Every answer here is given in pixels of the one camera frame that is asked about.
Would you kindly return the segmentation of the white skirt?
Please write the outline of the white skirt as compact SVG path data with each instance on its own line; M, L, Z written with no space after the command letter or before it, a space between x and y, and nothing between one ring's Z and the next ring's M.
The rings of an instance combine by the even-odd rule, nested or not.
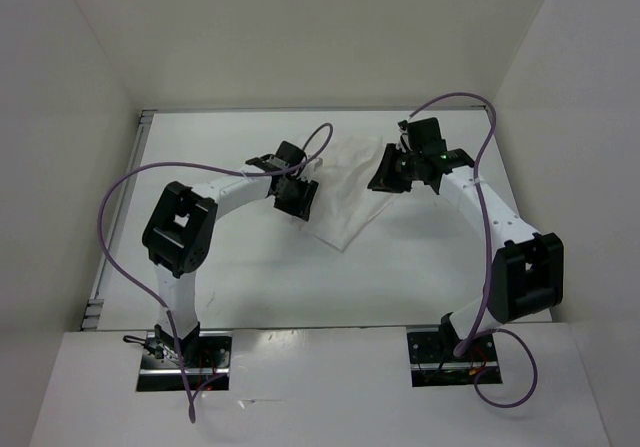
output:
M340 136L321 154L312 171L319 183L309 219L298 228L343 252L358 234L392 201L368 184L376 173L386 144L380 136Z

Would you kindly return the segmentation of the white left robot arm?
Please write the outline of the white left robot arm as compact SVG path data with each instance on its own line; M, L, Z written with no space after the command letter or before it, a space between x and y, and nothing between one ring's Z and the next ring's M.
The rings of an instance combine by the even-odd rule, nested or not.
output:
M274 207L307 221L319 182L311 171L288 173L291 161L272 154L248 160L237 176L164 188L143 232L142 243L154 264L160 308L154 327L163 353L176 366L192 364L199 354L200 322L195 308L196 272L207 258L215 223L225 215L268 197Z

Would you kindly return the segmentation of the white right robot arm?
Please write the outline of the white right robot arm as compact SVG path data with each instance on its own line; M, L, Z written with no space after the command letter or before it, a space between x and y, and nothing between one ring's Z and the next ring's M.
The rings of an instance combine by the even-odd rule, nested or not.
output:
M415 182L431 187L485 240L482 294L442 318L438 347L443 356L462 359L478 334L561 303L561 239L554 233L540 233L516 214L474 171L474 162L464 150L428 156L390 143L368 188L400 194L410 192Z

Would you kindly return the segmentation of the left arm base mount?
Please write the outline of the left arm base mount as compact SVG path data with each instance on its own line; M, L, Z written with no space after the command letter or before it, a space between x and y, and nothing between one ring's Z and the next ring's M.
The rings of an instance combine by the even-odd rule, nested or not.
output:
M161 344L153 332L143 336L124 335L122 340L142 348L137 392L183 390L176 354ZM231 367L232 333L205 330L197 345L184 353L185 372L192 391L227 391Z

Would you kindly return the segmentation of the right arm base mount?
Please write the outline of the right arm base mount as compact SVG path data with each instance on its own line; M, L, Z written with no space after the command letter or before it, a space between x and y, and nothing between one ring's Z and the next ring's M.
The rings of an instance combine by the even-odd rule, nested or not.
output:
M460 358L447 347L436 326L406 331L414 388L501 384L498 356L491 336L475 340Z

